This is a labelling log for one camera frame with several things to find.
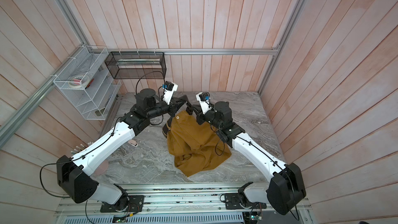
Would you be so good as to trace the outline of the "black leather belt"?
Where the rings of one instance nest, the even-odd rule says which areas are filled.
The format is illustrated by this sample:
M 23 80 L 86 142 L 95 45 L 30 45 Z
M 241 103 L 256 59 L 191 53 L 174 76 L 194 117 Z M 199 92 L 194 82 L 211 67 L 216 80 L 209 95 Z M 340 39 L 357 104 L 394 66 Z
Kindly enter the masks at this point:
M 190 101 L 188 100 L 188 103 L 185 104 L 187 106 L 186 108 L 186 112 L 189 115 L 192 115 L 193 113 L 198 113 L 199 111 L 201 111 L 201 107 L 199 104 L 191 104 Z M 167 134 L 168 132 L 171 130 L 171 126 L 172 126 L 172 120 L 174 117 L 171 117 L 168 119 L 168 121 L 166 122 L 166 124 L 163 126 L 162 128 L 162 133 L 164 135 L 165 138 L 167 138 Z

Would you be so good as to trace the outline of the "mustard yellow trousers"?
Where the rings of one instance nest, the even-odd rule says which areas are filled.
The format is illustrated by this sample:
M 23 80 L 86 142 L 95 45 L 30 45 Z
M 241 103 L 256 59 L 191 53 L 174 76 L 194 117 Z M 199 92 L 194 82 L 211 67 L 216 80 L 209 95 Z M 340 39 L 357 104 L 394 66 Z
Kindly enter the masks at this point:
M 232 154 L 209 123 L 199 125 L 185 111 L 171 117 L 162 132 L 175 167 L 187 177 L 217 168 Z

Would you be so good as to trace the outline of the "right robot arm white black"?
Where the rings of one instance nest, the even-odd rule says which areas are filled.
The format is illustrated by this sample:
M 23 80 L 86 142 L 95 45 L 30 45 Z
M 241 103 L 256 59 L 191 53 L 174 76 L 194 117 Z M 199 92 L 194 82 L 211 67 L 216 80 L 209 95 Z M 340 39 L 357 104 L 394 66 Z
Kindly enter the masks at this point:
M 286 215 L 306 197 L 301 169 L 271 155 L 232 119 L 228 102 L 210 104 L 201 101 L 193 105 L 197 123 L 208 123 L 224 143 L 243 154 L 266 178 L 267 183 L 246 183 L 238 190 L 244 207 L 256 203 L 269 203 L 279 214 Z

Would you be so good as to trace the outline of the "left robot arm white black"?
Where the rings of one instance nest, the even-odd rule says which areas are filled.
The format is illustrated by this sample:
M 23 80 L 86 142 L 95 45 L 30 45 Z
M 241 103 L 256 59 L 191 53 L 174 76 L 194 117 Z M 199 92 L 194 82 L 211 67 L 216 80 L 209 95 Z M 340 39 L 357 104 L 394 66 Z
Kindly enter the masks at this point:
M 125 209 L 128 194 L 119 186 L 95 181 L 91 175 L 114 151 L 147 128 L 151 119 L 164 114 L 174 117 L 189 103 L 185 96 L 173 97 L 173 93 L 173 90 L 166 90 L 161 99 L 153 89 L 143 89 L 136 94 L 135 105 L 109 132 L 72 157 L 58 159 L 58 184 L 75 203 L 91 199 Z

